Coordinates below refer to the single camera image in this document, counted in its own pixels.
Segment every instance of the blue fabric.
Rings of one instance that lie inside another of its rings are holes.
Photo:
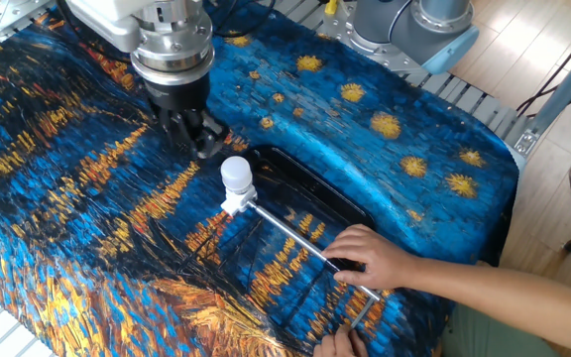
[[[514,192],[513,159],[482,123],[279,14],[214,40],[209,107],[233,135],[192,163],[133,72],[59,21],[0,47],[0,303],[58,355],[305,354],[360,311],[366,297],[285,236],[221,212],[218,166],[249,146],[285,149],[381,234],[447,261],[476,261]],[[263,204],[321,248],[345,228],[295,194]],[[371,355],[428,355],[451,304],[384,296],[358,326]]]

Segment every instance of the gray robot arm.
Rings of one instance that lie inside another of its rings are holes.
[[[469,0],[358,0],[350,42],[369,55],[391,44],[438,74],[477,40],[479,30],[472,20]]]

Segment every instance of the metal tool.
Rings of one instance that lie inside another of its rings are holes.
[[[257,199],[257,191],[253,186],[253,173],[250,169],[250,164],[246,159],[241,157],[231,157],[226,159],[222,164],[221,173],[222,181],[224,186],[226,186],[226,200],[222,203],[222,208],[228,214],[234,216],[238,212],[244,212],[248,207],[251,207],[259,215],[274,224],[308,252],[323,261],[323,264],[332,271],[338,272],[345,269],[339,267],[339,264],[337,264],[338,262],[323,257],[320,249],[316,248],[315,245],[310,243],[287,224],[283,223],[280,219],[272,215],[266,208],[255,202]],[[367,294],[370,298],[373,298],[375,301],[380,301],[382,299],[378,293],[371,289],[361,286],[358,286],[357,288],[361,292]]]
[[[285,233],[287,236],[289,236],[294,241],[296,241],[296,243],[300,244],[301,246],[303,246],[303,248],[307,249],[308,252],[310,252],[313,255],[315,255],[316,257],[318,257],[321,261],[323,261],[324,264],[326,264],[328,262],[328,259],[323,257],[323,255],[321,254],[320,249],[316,248],[315,245],[310,243],[307,239],[302,237],[295,230],[293,230],[292,228],[287,226],[287,224],[283,223],[280,219],[274,217],[266,208],[258,205],[254,200],[249,200],[247,204],[251,208],[255,209],[255,211],[259,215],[266,218],[267,221],[273,223],[283,233]],[[369,288],[365,288],[362,286],[357,286],[357,288],[361,292],[367,294],[367,296],[370,297],[370,300],[380,301],[382,299],[382,297],[378,293],[372,291]]]
[[[350,325],[350,327],[352,329],[356,328],[356,326],[358,326],[358,324],[361,322],[361,320],[363,319],[363,317],[365,317],[365,315],[367,314],[367,312],[369,312],[369,309],[372,308],[372,305],[374,304],[374,302],[376,302],[376,300],[372,297],[370,297],[367,300],[367,303],[365,303],[365,306],[363,306],[363,309],[361,310],[361,312],[358,314],[358,316],[356,316],[356,318],[354,318],[354,320],[352,321],[352,324]]]

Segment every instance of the finger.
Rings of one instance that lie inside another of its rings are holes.
[[[354,356],[352,341],[349,339],[349,329],[349,325],[342,325],[338,328],[334,336],[336,352],[340,353],[340,356]]]
[[[314,346],[314,355],[312,357],[323,357],[323,348],[321,345]]]
[[[323,352],[323,357],[335,357],[336,347],[334,346],[334,336],[327,335],[323,337],[323,342],[321,342],[321,349]]]
[[[360,229],[354,229],[354,228],[347,228],[344,231],[338,233],[338,235],[336,235],[335,239],[341,239],[345,236],[356,236],[356,237],[362,237],[365,235],[365,232],[360,230]]]
[[[338,235],[334,238],[334,241],[338,241],[340,239],[345,239],[348,237],[354,237],[354,238],[362,239],[364,237],[364,235],[360,234],[359,232],[345,230],[345,231],[338,233]]]
[[[367,240],[363,239],[363,237],[354,237],[354,236],[345,236],[341,239],[337,239],[330,243],[327,248],[337,248],[342,247],[344,245],[354,245],[359,247],[367,246]]]
[[[365,342],[358,336],[356,330],[349,331],[349,339],[352,341],[352,348],[354,348],[356,356],[367,357],[367,346],[365,346]]]
[[[358,229],[367,233],[373,232],[372,228],[366,226],[365,224],[354,224],[352,226],[347,227],[347,229]]]
[[[369,282],[369,276],[366,273],[354,271],[340,271],[334,274],[334,279],[355,286],[366,286]]]
[[[323,257],[329,258],[345,258],[361,263],[371,263],[371,253],[365,247],[356,245],[343,245],[338,248],[329,246],[321,252]]]

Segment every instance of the white knob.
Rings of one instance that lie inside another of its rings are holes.
[[[253,184],[250,164],[242,157],[230,157],[222,164],[222,181],[228,190],[236,194],[245,193]]]

